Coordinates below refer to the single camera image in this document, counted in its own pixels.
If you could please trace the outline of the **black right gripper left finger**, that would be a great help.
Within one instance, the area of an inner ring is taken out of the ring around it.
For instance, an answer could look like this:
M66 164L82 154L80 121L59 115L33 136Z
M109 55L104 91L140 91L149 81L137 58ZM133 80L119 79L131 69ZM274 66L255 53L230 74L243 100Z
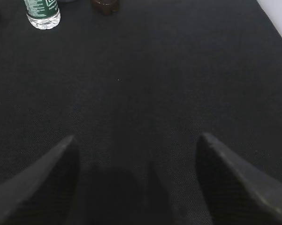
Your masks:
M69 135L0 184L0 225L68 224L79 175L79 146Z

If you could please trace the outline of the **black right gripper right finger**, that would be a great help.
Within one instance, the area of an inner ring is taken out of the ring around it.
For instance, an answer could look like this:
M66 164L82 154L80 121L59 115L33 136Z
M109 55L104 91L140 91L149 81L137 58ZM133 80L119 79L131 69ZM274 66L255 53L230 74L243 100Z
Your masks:
M196 175L215 225L282 225L282 183L210 133L197 142Z

